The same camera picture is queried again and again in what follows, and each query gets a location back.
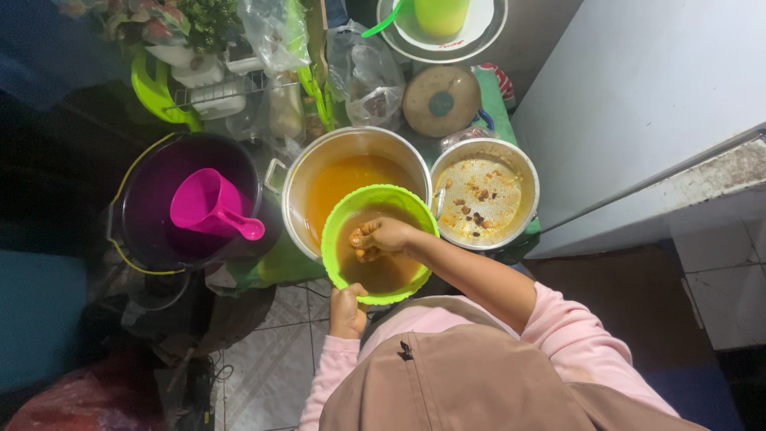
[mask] pink sleeve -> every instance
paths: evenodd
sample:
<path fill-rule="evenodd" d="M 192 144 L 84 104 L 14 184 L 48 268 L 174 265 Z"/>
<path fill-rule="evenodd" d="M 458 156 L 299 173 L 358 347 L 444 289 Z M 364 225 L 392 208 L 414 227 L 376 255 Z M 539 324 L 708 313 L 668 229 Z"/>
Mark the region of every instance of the pink sleeve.
<path fill-rule="evenodd" d="M 548 355 L 567 382 L 598 383 L 678 416 L 673 408 L 633 369 L 630 349 L 609 335 L 598 317 L 582 304 L 535 283 L 537 301 L 521 340 Z"/>
<path fill-rule="evenodd" d="M 311 382 L 311 393 L 306 400 L 306 407 L 300 415 L 299 431 L 319 429 L 319 417 L 330 395 L 356 367 L 359 355 L 359 340 L 325 337 L 322 356 L 319 357 L 319 369 Z"/>

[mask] yellow bucket handle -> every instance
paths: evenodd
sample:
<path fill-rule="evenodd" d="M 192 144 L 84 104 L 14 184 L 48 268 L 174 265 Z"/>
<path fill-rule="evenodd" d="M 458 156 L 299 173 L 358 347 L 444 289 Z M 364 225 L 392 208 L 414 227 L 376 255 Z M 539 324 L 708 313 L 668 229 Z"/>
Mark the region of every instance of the yellow bucket handle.
<path fill-rule="evenodd" d="M 171 136 L 175 135 L 174 133 L 170 133 L 168 136 L 158 140 L 157 142 L 153 143 L 149 148 L 147 148 L 143 153 L 141 153 L 140 156 L 136 160 L 133 161 L 133 164 L 130 165 L 130 168 L 128 168 L 128 172 L 125 173 L 125 176 L 123 177 L 123 181 L 119 184 L 119 188 L 117 189 L 117 194 L 114 196 L 114 199 L 112 199 L 112 202 L 109 204 L 109 219 L 107 221 L 107 231 L 106 231 L 106 239 L 112 242 L 114 244 L 114 247 L 117 249 L 117 253 L 121 258 L 123 258 L 123 261 L 125 261 L 126 264 L 130 268 L 135 269 L 136 271 L 143 272 L 144 274 L 151 274 L 151 275 L 170 275 L 170 274 L 178 274 L 179 272 L 186 271 L 186 269 L 179 269 L 178 271 L 161 271 L 161 272 L 154 272 L 154 271 L 147 271 L 145 269 L 141 269 L 137 267 L 133 262 L 131 262 L 127 256 L 125 256 L 125 253 L 123 253 L 123 250 L 119 247 L 119 244 L 117 244 L 117 241 L 115 241 L 112 238 L 112 217 L 114 215 L 114 204 L 119 199 L 119 194 L 123 192 L 123 187 L 125 186 L 125 182 L 128 180 L 128 175 L 130 175 L 130 172 L 133 170 L 134 167 L 138 164 L 138 162 L 154 147 L 158 146 L 159 144 L 165 142 L 170 138 Z"/>

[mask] green plastic bowl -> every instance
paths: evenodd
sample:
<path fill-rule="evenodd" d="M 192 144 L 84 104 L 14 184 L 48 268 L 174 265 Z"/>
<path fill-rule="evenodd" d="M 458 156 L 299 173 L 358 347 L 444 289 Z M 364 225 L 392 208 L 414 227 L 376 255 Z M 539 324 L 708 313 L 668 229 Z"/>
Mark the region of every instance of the green plastic bowl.
<path fill-rule="evenodd" d="M 374 204 L 397 206 L 409 212 L 420 223 L 421 230 L 439 237 L 436 219 L 431 215 L 429 208 L 420 198 L 407 189 L 389 184 L 378 184 L 362 187 L 349 193 L 332 209 L 325 223 L 325 228 L 322 230 L 322 263 L 325 265 L 330 280 L 338 289 L 349 286 L 349 283 L 340 275 L 340 266 L 336 254 L 340 229 L 349 217 L 356 214 L 360 209 Z M 428 280 L 428 277 L 430 277 L 430 274 L 431 270 L 421 265 L 410 282 L 401 289 L 387 294 L 371 293 L 369 296 L 357 297 L 357 299 L 363 304 L 370 305 L 386 305 L 399 302 L 421 288 L 426 280 Z"/>

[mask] green spoon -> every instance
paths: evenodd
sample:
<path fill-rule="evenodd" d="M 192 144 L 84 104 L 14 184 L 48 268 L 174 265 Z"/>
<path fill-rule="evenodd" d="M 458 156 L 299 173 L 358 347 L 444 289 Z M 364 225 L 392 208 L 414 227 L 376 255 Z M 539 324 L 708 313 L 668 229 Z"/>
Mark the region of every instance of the green spoon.
<path fill-rule="evenodd" d="M 372 35 L 376 35 L 377 33 L 380 33 L 383 31 L 384 28 L 388 27 L 394 20 L 396 19 L 396 14 L 399 12 L 399 9 L 401 8 L 401 5 L 406 2 L 407 0 L 399 0 L 399 3 L 396 4 L 394 7 L 394 10 L 391 11 L 391 14 L 388 16 L 388 18 L 381 21 L 380 24 L 376 25 L 373 28 L 370 28 L 369 30 L 362 33 L 363 38 L 369 38 Z"/>

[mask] white refrigerator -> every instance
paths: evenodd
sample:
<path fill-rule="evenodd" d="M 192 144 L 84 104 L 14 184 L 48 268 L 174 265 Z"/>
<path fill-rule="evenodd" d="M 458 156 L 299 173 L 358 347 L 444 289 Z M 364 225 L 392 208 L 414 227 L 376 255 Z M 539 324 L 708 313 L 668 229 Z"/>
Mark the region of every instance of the white refrigerator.
<path fill-rule="evenodd" d="M 766 214 L 766 2 L 585 0 L 512 125 L 576 255 Z"/>

